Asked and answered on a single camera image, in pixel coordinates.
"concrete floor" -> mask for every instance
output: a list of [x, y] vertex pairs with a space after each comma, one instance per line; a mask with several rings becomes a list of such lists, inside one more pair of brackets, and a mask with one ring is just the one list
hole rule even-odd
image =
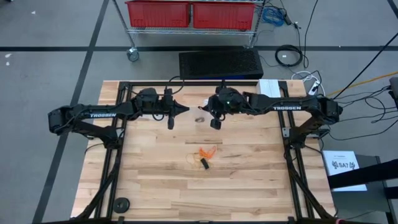
[[[126, 18], [127, 10], [123, 2], [124, 0], [118, 0]], [[314, 2], [315, 0], [284, 0], [290, 18], [303, 27], [300, 32], [302, 44]], [[272, 3], [280, 6], [277, 0], [272, 0]], [[95, 104], [103, 80], [165, 80], [179, 74], [178, 51], [142, 51], [140, 60], [130, 63], [123, 50], [94, 49], [91, 60], [85, 61], [85, 58], [90, 59], [91, 56], [92, 49], [88, 48], [90, 42], [92, 47], [129, 46], [111, 2], [106, 8], [98, 40], [91, 38], [101, 5], [102, 1], [97, 0], [0, 2], [0, 223], [32, 222], [58, 142], [58, 137], [48, 132], [47, 113], [70, 104], [79, 76], [84, 85], [78, 102]], [[388, 0], [320, 1], [308, 32], [307, 45], [312, 48], [307, 52], [310, 60], [307, 70], [321, 72], [327, 93], [338, 90], [374, 57], [377, 53], [372, 51], [374, 47], [384, 45], [396, 33], [396, 27], [398, 19]], [[259, 30], [271, 28], [269, 24], [261, 24]], [[136, 37], [139, 47], [247, 43], [247, 37], [229, 36]], [[273, 32], [263, 32], [257, 45], [297, 43], [296, 31], [292, 27], [283, 26], [276, 27]], [[391, 45], [398, 46], [398, 39]], [[355, 46], [357, 51], [342, 51], [339, 46]], [[43, 48], [27, 52], [26, 47]], [[46, 47], [60, 48], [57, 49], [59, 51], [48, 51]], [[273, 50], [260, 51], [260, 54], [269, 64], [276, 64]], [[398, 52], [394, 49], [383, 52], [359, 81], [397, 71], [396, 58]], [[83, 64], [89, 65], [86, 77], [85, 70], [82, 70]], [[291, 71], [282, 67], [263, 64], [263, 69], [264, 78], [289, 79], [292, 75]], [[299, 65], [292, 70], [301, 71], [303, 67]], [[388, 79], [383, 79], [348, 90], [346, 94], [375, 91], [386, 85]], [[379, 98], [386, 106], [393, 105], [387, 93]], [[345, 109], [342, 119], [378, 113], [380, 111], [364, 103], [356, 103]], [[332, 127], [332, 133], [336, 138], [368, 134], [370, 131], [376, 133], [395, 120], [376, 124], [371, 124], [370, 121], [371, 119], [362, 119], [338, 123]], [[349, 141], [334, 141], [327, 136], [324, 139], [325, 149], [353, 150], [357, 154], [380, 156], [381, 161], [389, 161], [398, 157], [394, 138], [397, 131], [398, 126], [394, 126], [384, 134]], [[69, 218], [86, 144], [85, 138], [76, 134], [69, 135], [43, 221]], [[339, 215], [346, 218], [360, 213], [355, 209], [341, 210]], [[356, 220], [386, 223], [384, 215], [380, 213], [372, 213]]]

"power strip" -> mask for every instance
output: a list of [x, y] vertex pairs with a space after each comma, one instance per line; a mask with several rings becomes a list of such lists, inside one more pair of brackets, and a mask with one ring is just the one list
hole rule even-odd
[[312, 95], [312, 96], [315, 95], [317, 93], [317, 91], [318, 91], [318, 87], [319, 87], [320, 84], [321, 84], [320, 81], [315, 81], [313, 83], [310, 91], [308, 91], [308, 94]]

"black puck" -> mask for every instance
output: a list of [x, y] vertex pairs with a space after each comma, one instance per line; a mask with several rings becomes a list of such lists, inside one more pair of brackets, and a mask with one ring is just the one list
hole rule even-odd
[[129, 207], [130, 201], [127, 198], [117, 198], [113, 203], [113, 211], [116, 213], [124, 213]]

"wooden table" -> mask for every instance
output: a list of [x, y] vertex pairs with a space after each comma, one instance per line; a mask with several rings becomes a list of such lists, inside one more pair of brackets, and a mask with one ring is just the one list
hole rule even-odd
[[[301, 81], [287, 80], [287, 84], [290, 96], [305, 95]], [[118, 85], [118, 81], [105, 81], [98, 104], [114, 104]], [[233, 88], [256, 92], [255, 86]], [[156, 89], [163, 93], [164, 87]], [[167, 129], [167, 119], [154, 121], [151, 116], [127, 123], [116, 198], [128, 198], [131, 206], [126, 213], [113, 213], [115, 220], [120, 215], [126, 220], [158, 221], [282, 221], [295, 216], [278, 114], [227, 116], [221, 130], [214, 130], [211, 116], [197, 108], [214, 92], [215, 86], [186, 86], [174, 95], [190, 111], [176, 117], [173, 130]], [[294, 112], [294, 116], [297, 126], [310, 117], [303, 111]], [[195, 122], [199, 117], [205, 121]], [[94, 123], [107, 126], [111, 120], [96, 119]], [[100, 142], [93, 140], [88, 146]], [[306, 144], [319, 149], [314, 139]], [[210, 168], [204, 170], [193, 155], [200, 147], [209, 150], [213, 146], [217, 150], [209, 160]], [[104, 155], [103, 146], [86, 153], [72, 217], [82, 212], [97, 192]], [[321, 155], [306, 148], [302, 155], [310, 190], [333, 215], [335, 208]], [[306, 216], [300, 190], [299, 194]]]

